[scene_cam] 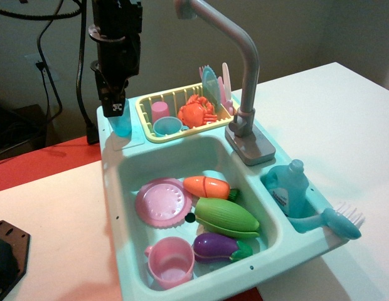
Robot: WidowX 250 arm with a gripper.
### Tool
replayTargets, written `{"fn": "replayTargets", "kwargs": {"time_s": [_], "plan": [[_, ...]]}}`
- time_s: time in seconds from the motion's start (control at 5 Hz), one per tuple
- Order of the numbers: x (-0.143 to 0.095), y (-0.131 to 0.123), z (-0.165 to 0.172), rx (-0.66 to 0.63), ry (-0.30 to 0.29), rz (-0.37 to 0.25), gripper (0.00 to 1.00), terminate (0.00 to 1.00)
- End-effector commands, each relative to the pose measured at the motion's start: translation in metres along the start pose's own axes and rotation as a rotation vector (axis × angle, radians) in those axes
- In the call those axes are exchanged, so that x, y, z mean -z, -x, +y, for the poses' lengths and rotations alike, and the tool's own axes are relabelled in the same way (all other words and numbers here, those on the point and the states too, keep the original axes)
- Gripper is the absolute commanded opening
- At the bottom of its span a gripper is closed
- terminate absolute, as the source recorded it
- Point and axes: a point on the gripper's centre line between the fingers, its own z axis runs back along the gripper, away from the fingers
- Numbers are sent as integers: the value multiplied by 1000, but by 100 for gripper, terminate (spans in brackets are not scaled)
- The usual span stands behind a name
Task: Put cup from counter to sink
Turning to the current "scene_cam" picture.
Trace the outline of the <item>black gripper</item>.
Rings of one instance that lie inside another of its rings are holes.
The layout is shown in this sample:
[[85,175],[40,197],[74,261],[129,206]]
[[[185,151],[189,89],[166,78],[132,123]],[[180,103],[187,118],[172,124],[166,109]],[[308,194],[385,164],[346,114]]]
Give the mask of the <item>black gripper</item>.
[[91,68],[95,72],[104,116],[122,116],[129,78],[139,74],[140,36],[126,33],[120,38],[109,38],[94,24],[88,27],[88,33],[97,44],[98,60],[92,63]]

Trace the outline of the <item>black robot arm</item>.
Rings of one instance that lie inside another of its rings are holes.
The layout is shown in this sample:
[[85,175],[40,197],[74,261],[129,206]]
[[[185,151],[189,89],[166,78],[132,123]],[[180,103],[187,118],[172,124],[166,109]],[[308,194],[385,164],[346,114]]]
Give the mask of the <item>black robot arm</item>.
[[94,24],[88,33],[97,44],[95,73],[99,100],[105,117],[124,113],[129,78],[139,74],[142,4],[140,1],[93,1]]

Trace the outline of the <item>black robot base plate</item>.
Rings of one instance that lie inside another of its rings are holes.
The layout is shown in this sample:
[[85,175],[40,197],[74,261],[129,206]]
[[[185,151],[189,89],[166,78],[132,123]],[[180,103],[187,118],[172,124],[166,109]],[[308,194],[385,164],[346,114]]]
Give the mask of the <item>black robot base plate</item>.
[[10,293],[27,271],[31,235],[0,220],[0,300]]

